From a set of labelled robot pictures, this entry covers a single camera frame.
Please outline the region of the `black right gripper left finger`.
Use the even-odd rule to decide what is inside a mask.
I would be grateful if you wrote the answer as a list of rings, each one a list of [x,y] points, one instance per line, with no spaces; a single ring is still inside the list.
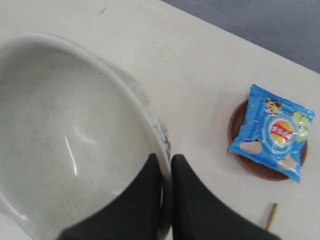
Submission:
[[[110,204],[65,229],[60,240],[156,240],[161,210],[162,174],[151,153],[130,185]]]

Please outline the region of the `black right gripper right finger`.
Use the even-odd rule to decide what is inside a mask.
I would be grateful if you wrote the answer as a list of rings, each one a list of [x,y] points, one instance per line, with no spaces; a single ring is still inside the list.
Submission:
[[[279,237],[242,217],[199,179],[186,158],[171,160],[172,237],[175,240],[277,240]]]

